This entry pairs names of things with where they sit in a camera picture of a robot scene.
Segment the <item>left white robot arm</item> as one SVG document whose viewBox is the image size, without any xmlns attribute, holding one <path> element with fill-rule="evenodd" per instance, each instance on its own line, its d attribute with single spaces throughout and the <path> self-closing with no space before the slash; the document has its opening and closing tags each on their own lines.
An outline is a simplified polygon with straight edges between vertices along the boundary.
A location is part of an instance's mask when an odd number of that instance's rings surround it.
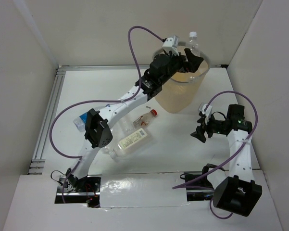
<svg viewBox="0 0 289 231">
<path fill-rule="evenodd" d="M 149 69 L 118 103 L 113 103 L 98 111 L 87 113 L 85 140 L 80 151 L 81 159 L 66 172 L 68 186 L 74 192 L 84 189 L 88 170 L 98 151 L 108 145 L 113 135 L 112 127 L 133 109 L 146 103 L 162 91 L 162 86 L 177 72 L 196 72 L 204 58 L 195 56 L 185 48 L 178 56 L 167 53 L 157 54 Z"/>
</svg>

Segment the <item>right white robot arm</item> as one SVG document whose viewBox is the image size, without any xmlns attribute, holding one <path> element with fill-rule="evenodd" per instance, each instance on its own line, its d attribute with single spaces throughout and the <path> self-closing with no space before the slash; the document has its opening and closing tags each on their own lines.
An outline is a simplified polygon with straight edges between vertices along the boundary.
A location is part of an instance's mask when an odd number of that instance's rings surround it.
<svg viewBox="0 0 289 231">
<path fill-rule="evenodd" d="M 213 187 L 213 205 L 233 214 L 247 217 L 262 195 L 262 187 L 255 183 L 251 166 L 252 123 L 245 120 L 244 106 L 231 104 L 224 120 L 217 120 L 212 107 L 201 104 L 199 107 L 199 125 L 192 137 L 206 142 L 213 134 L 226 135 L 230 161 L 227 174 L 215 175 L 208 172 L 215 165 L 206 165 L 200 177 L 202 187 Z"/>
</svg>

